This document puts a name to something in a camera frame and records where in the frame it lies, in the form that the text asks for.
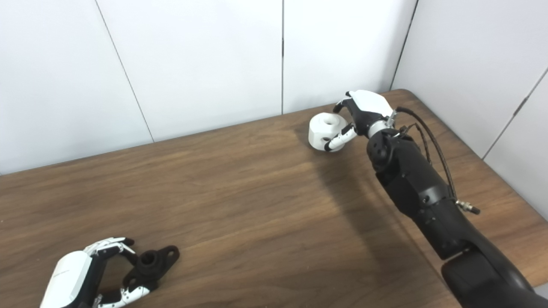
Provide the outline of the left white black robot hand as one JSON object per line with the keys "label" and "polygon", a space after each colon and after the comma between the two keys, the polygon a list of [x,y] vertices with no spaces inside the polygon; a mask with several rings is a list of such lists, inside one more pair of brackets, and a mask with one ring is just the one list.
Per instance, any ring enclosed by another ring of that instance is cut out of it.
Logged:
{"label": "left white black robot hand", "polygon": [[57,262],[40,307],[122,308],[147,296],[153,290],[145,285],[98,292],[108,259],[119,254],[136,265],[133,244],[130,238],[109,237],[66,254]]}

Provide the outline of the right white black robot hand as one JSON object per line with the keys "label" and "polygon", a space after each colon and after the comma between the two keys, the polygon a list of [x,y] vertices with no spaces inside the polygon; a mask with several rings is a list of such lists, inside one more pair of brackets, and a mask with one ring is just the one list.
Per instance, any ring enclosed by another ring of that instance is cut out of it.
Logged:
{"label": "right white black robot hand", "polygon": [[348,109],[353,122],[325,143],[327,152],[339,150],[357,136],[369,139],[379,131],[394,128],[396,112],[380,94],[368,90],[348,91],[345,99],[336,103],[333,113],[339,114],[343,108]]}

